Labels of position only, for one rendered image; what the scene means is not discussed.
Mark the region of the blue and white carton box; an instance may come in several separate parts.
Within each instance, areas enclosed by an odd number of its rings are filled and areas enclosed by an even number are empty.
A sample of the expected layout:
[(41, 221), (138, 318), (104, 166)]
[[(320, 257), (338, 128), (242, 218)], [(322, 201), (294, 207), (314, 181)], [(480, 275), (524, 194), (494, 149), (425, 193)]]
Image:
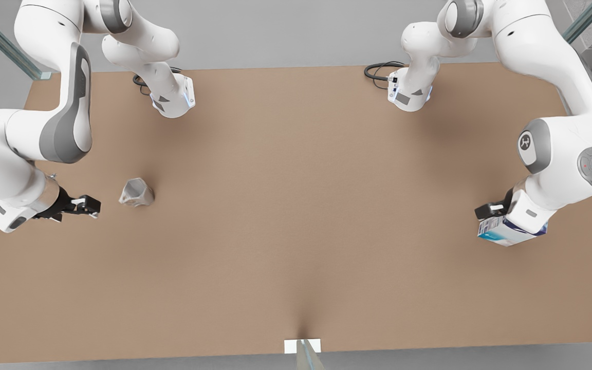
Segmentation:
[(512, 224), (505, 216), (494, 216), (479, 223), (477, 236), (501, 246), (509, 247), (534, 237), (547, 234), (545, 225), (537, 233), (531, 234)]

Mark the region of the grey crumpled paper cup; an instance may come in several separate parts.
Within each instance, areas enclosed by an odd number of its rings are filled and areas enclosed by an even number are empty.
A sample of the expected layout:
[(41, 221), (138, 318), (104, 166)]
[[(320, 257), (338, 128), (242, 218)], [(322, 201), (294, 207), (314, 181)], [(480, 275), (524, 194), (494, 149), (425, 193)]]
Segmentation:
[(123, 205), (150, 206), (155, 201), (153, 190), (142, 178), (129, 179), (123, 187), (118, 202)]

